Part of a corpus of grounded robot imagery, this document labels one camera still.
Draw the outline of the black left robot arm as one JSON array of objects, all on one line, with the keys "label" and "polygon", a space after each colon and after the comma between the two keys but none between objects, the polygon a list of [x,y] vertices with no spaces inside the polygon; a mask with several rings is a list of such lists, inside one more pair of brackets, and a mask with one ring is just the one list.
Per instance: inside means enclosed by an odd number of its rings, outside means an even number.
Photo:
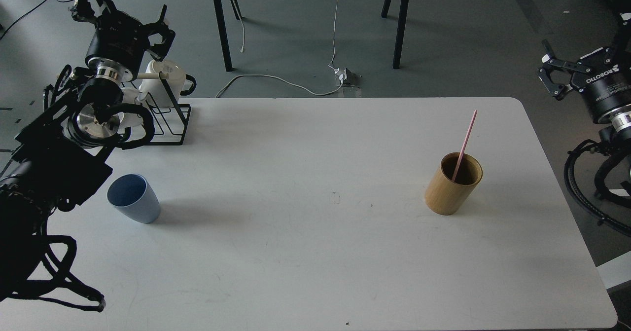
[{"label": "black left robot arm", "polygon": [[[11,160],[17,167],[1,180],[1,299],[40,300],[102,312],[105,297],[71,272],[77,245],[70,236],[50,235],[49,217],[85,203],[106,182],[114,149],[147,145],[155,136],[144,104],[124,101],[122,83],[136,80],[145,54],[163,60],[175,32],[159,19],[144,24],[112,0],[74,0],[77,22],[95,33],[85,66],[65,66],[45,88],[43,113],[16,136]],[[77,305],[47,297],[56,289],[92,301]]]}]

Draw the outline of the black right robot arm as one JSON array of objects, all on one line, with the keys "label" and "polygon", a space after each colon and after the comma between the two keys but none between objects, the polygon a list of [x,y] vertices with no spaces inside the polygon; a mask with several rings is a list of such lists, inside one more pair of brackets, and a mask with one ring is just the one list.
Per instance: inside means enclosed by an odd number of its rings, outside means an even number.
[{"label": "black right robot arm", "polygon": [[598,225],[606,225],[616,232],[629,236],[630,226],[601,211],[581,191],[575,178],[575,164],[586,153],[605,156],[594,176],[595,196],[618,207],[629,208],[630,197],[619,196],[606,185],[606,178],[623,161],[630,160],[631,153],[631,71],[630,13],[620,13],[617,34],[609,46],[603,46],[582,55],[577,61],[557,58],[547,40],[541,67],[537,74],[541,83],[555,100],[562,100],[571,91],[577,91],[587,108],[591,120],[601,124],[599,141],[587,139],[568,152],[563,179],[572,198],[588,214],[595,217]]}]

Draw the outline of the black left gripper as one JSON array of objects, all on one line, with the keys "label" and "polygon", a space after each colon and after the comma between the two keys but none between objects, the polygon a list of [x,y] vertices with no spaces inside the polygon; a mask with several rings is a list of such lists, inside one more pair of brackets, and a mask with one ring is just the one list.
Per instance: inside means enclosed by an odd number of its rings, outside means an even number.
[{"label": "black left gripper", "polygon": [[[147,51],[156,61],[163,61],[175,39],[166,21],[164,4],[156,22],[142,25],[137,19],[117,10],[112,0],[74,0],[70,16],[76,22],[95,25],[85,63],[97,70],[108,66],[122,75],[122,81],[136,79]],[[149,44],[149,37],[160,35],[161,41]]]}]

